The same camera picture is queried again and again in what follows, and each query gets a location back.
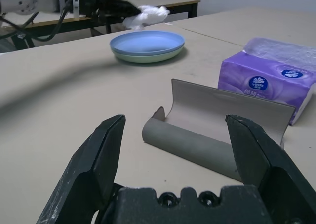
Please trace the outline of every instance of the gray cardboard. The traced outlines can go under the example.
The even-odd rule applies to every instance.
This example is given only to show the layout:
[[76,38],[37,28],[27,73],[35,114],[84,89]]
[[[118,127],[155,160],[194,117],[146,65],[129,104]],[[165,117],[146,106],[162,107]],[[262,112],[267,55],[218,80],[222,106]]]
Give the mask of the gray cardboard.
[[173,106],[161,107],[143,128],[144,142],[240,180],[225,122],[227,114],[260,124],[279,145],[294,108],[267,100],[172,80]]

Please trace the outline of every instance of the purple tissue package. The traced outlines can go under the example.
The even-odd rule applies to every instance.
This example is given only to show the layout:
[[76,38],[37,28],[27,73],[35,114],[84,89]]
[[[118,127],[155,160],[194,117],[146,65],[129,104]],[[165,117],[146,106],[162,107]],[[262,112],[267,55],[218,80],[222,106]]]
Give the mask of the purple tissue package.
[[309,54],[316,49],[254,38],[223,61],[218,88],[294,106],[293,125],[314,90],[316,59]]

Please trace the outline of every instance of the blue plate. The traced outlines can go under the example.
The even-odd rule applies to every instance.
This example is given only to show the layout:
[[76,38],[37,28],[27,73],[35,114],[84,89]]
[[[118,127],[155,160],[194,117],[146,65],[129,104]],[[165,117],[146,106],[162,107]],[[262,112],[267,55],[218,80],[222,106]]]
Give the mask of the blue plate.
[[165,31],[139,31],[117,36],[110,42],[114,52],[130,56],[155,56],[183,47],[181,35]]

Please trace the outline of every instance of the stacked plates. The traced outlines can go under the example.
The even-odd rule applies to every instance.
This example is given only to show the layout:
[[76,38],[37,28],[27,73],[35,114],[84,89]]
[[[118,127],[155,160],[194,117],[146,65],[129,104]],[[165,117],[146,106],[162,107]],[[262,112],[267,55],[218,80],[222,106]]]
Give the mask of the stacked plates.
[[178,55],[184,38],[165,31],[139,31],[120,35],[110,42],[116,57],[128,62],[160,62]]

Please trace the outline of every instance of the crumpled tissue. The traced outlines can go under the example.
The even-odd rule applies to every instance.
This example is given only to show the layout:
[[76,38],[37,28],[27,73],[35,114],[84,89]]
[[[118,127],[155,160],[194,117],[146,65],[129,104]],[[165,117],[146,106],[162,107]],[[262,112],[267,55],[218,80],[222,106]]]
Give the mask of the crumpled tissue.
[[223,61],[218,88],[294,106],[293,125],[315,82],[316,48],[254,38]]
[[123,25],[128,29],[143,30],[145,25],[153,25],[164,21],[170,11],[166,7],[160,8],[150,5],[140,6],[138,9],[142,11],[137,16],[128,17],[123,21]]

